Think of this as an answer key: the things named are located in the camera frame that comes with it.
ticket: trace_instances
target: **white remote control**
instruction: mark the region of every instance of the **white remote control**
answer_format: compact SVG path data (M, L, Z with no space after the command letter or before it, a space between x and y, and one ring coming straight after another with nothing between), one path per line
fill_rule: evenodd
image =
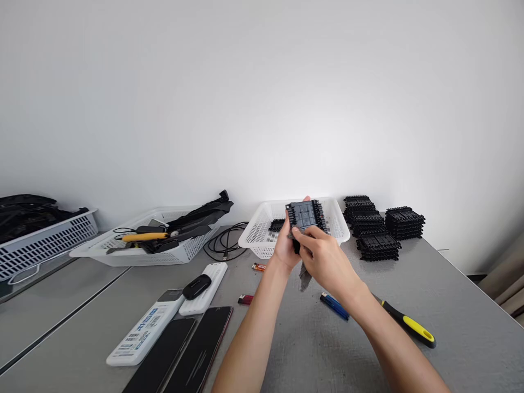
M211 278L211 285L202 292L196 299L186 300L180 310L178 311L180 315L195 315L202 314L211 304L211 300L217 292L220 281L224 277L225 271L228 269L228 264L225 262L217 262L214 264L209 264L206 266L202 274L208 275Z
M105 362L110 366L135 366L140 363L185 299L182 289L164 292Z

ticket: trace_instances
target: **white plastic basket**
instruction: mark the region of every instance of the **white plastic basket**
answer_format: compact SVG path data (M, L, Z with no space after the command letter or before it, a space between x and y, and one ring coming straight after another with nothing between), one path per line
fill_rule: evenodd
M338 244L349 240L349 228L344 220L340 206L335 198L317 199L322 204L326 218L327 233L337 239ZM263 202L255 211L239 239L239 246L250 248L260 259L269 259L275 251L278 232L269 232L274 219L285 218L285 206L296 199Z
M0 281L50 259L98 233L97 209L0 245Z
M151 219L158 219L162 222L173 221L187 213L197 209L198 206L180 207L159 207L149 210L139 217L133 218L128 222L115 227L117 228L137 228L141 225L149 225ZM113 230L106 232L95 239L86 242L74 249L69 254L71 257L88 257L109 266L151 266L151 265L177 265L188 263L200 251L204 244L220 228L220 220L210 225L211 230L203 236L182 241L178 247L158 254L146 254L141 248L114 251L107 255L109 248L124 247L126 244L122 240L115 240L117 233Z

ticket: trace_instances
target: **beige curtain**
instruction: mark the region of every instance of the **beige curtain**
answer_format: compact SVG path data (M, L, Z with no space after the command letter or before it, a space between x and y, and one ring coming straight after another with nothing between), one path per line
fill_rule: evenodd
M524 326L524 234L499 258L479 287Z

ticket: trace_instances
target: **black smartphone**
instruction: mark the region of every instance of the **black smartphone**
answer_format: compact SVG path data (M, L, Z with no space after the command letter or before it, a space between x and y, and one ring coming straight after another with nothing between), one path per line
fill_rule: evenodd
M122 393L157 392L172 369L194 325L193 318L172 320Z
M232 307L207 309L173 371L164 389L165 393L200 392L204 387L232 312Z

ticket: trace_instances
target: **yellow-handled tool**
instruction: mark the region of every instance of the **yellow-handled tool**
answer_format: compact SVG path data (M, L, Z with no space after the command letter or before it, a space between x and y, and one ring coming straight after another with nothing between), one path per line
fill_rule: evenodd
M435 336L424 329L424 327L417 321L408 317L407 315L402 314L385 300L381 300L377 296L375 296L375 299L377 299L377 301L393 317L393 319L396 320L399 325L405 328L412 336L415 336L430 348L435 348L437 346L437 340L435 340Z
M169 237L168 233L149 233L149 234L138 234L138 235L126 235L122 238L124 243L129 243L132 241L145 241L145 240L158 240L158 239L167 239Z

